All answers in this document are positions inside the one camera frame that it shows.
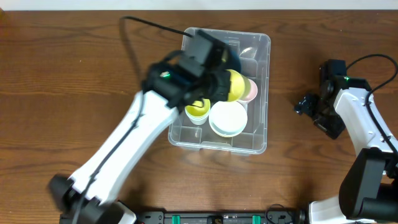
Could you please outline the yellow cup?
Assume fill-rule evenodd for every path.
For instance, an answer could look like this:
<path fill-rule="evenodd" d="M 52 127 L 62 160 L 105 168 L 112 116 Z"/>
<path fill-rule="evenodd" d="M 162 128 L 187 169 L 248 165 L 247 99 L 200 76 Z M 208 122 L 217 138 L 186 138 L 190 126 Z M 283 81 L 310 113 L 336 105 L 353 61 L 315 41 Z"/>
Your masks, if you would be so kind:
<path fill-rule="evenodd" d="M 209 99 L 202 99 L 195 101 L 192 105 L 185 107 L 187 114 L 193 117 L 202 117 L 209 112 L 211 108 L 211 102 Z"/>
<path fill-rule="evenodd" d="M 230 89 L 228 93 L 228 102 L 242 100 L 248 96 L 251 91 L 251 84 L 248 78 L 239 72 L 228 69 L 230 73 Z"/>

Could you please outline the dark teal bowl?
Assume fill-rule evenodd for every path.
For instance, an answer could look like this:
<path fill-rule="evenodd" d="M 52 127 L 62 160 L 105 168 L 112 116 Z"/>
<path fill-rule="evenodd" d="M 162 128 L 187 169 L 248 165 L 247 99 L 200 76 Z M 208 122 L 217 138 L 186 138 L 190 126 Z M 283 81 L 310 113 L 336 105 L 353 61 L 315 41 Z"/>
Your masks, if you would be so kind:
<path fill-rule="evenodd" d="M 234 70 L 238 73 L 241 73 L 241 62 L 239 60 L 239 56 L 234 53 L 230 48 L 227 48 L 223 52 L 223 56 L 221 58 L 222 68 L 227 70 Z"/>

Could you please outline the pink cup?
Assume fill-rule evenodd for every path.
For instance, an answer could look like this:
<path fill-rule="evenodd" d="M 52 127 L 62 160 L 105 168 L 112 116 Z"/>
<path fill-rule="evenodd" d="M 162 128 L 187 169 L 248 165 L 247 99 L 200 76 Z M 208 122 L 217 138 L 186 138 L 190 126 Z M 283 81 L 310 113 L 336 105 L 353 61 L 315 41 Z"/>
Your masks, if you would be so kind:
<path fill-rule="evenodd" d="M 249 80 L 250 82 L 250 91 L 247 96 L 245 96 L 243 99 L 238 100 L 239 103 L 242 105 L 247 105 L 250 103 L 255 97 L 257 96 L 258 89 L 257 85 L 253 80 Z"/>

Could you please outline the white small bowl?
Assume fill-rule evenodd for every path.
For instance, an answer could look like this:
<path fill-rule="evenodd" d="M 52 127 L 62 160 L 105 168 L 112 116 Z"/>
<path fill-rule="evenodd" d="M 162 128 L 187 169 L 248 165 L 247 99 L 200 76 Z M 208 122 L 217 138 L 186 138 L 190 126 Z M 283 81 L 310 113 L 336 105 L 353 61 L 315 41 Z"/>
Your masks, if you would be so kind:
<path fill-rule="evenodd" d="M 248 115 L 243 105 L 236 101 L 219 101 L 211 107 L 208 120 L 210 127 L 216 126 L 225 131 L 244 130 Z"/>

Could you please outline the pale green cup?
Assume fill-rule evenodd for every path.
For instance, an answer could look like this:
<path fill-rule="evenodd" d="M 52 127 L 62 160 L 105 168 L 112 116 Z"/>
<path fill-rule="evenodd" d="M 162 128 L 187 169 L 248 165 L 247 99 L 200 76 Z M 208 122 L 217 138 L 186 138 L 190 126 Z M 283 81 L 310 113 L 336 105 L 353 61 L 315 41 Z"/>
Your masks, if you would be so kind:
<path fill-rule="evenodd" d="M 189 120 L 194 124 L 194 125 L 197 125 L 197 126 L 200 126 L 200 125 L 203 125 L 203 124 L 205 124 L 205 122 L 207 121 L 207 119 L 208 119 L 208 115 L 207 114 L 205 114 L 205 115 L 203 115 L 203 116 L 192 116 L 191 114 L 187 114 L 187 117 L 189 118 Z"/>

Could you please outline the light blue-grey small bowl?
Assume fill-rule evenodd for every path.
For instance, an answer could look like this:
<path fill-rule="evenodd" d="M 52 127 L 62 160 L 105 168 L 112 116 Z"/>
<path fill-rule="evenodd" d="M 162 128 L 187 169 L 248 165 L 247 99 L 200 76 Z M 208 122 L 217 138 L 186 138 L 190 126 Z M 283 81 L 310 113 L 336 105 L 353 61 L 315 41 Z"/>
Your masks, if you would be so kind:
<path fill-rule="evenodd" d="M 224 138 L 231 138 L 234 136 L 239 135 L 240 133 L 242 133 L 243 129 L 237 129 L 237 130 L 233 130 L 233 131 L 225 131 L 222 130 L 216 126 L 212 126 L 211 129 L 219 136 L 224 137 Z"/>

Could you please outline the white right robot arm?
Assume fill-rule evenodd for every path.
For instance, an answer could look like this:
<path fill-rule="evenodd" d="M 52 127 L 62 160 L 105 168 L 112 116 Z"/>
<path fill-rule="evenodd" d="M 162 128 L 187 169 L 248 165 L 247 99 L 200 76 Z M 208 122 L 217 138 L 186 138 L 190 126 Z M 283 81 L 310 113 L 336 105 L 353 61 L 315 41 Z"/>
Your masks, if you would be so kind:
<path fill-rule="evenodd" d="M 397 138 L 376 107 L 376 89 L 349 77 L 348 69 L 343 60 L 327 60 L 320 66 L 320 91 L 294 107 L 332 139 L 347 131 L 356 153 L 338 195 L 310 203 L 307 223 L 396 222 Z"/>

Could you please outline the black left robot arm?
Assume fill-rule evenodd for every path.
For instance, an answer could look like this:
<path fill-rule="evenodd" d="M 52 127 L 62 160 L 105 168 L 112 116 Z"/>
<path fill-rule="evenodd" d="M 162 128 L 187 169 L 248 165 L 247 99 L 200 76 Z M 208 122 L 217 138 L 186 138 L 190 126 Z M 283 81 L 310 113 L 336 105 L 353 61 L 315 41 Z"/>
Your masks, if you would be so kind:
<path fill-rule="evenodd" d="M 231 47 L 204 30 L 153 63 L 128 112 L 99 150 L 72 175 L 49 182 L 61 223 L 135 223 L 136 214 L 119 201 L 128 175 L 158 135 L 184 107 L 204 99 L 225 101 L 230 70 L 239 70 Z"/>

